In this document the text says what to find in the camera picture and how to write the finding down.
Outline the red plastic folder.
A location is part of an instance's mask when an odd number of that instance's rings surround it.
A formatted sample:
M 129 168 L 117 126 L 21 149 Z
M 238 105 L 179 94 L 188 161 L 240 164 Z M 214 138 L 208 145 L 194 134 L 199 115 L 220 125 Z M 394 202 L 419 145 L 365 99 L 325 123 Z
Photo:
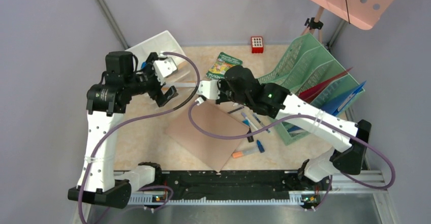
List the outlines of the red plastic folder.
M 347 70 L 333 76 L 332 78 L 329 78 L 329 79 L 315 85 L 314 87 L 311 87 L 311 88 L 301 92 L 298 97 L 307 103 L 312 102 L 331 82 L 347 75 L 351 69 L 352 69 L 352 67 L 350 67 Z

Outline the orange folder binder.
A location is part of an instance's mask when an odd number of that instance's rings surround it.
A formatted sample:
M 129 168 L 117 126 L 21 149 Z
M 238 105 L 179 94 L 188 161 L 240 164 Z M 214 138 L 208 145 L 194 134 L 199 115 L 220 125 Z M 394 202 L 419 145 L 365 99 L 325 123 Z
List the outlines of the orange folder binder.
M 194 82 L 175 82 L 175 83 L 165 84 L 163 87 L 171 87 L 171 86 L 175 86 L 175 87 L 179 87 L 179 88 L 192 88 L 192 87 L 196 86 L 196 83 L 194 83 Z

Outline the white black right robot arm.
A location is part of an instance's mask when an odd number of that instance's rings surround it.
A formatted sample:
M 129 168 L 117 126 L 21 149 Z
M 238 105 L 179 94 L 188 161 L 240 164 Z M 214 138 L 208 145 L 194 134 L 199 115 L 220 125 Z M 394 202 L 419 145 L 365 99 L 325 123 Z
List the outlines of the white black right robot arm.
M 333 116 L 276 83 L 260 83 L 251 70 L 243 66 L 231 67 L 212 86 L 210 94 L 218 104 L 235 102 L 276 120 L 290 116 L 288 123 L 331 144 L 329 151 L 307 159 L 298 170 L 298 183 L 302 188 L 312 189 L 334 173 L 361 173 L 366 147 L 358 140 L 367 140 L 371 130 L 368 121 L 355 123 Z

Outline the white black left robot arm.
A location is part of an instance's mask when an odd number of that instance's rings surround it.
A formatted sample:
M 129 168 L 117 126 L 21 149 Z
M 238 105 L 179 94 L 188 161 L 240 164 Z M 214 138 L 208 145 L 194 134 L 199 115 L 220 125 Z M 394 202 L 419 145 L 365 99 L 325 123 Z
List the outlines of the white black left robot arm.
M 158 107 L 177 95 L 174 86 L 162 91 L 165 79 L 176 73 L 175 61 L 155 52 L 139 68 L 137 56 L 129 51 L 112 51 L 105 56 L 106 70 L 102 80 L 87 91 L 87 143 L 81 176 L 68 190 L 68 199 L 105 207 L 123 209 L 132 192 L 142 186 L 159 189 L 163 176 L 156 167 L 143 164 L 114 177 L 114 157 L 117 142 L 115 127 L 124 120 L 132 97 L 148 94 Z

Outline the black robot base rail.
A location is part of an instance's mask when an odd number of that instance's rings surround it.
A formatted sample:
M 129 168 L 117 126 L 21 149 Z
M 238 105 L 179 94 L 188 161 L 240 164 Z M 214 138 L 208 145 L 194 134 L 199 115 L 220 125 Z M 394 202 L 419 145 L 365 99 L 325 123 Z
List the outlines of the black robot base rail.
M 178 192 L 179 188 L 191 187 L 263 187 L 269 190 L 325 191 L 329 178 L 319 182 L 298 179 L 296 170 L 172 170 L 156 173 L 154 182 L 147 186 L 169 186 Z

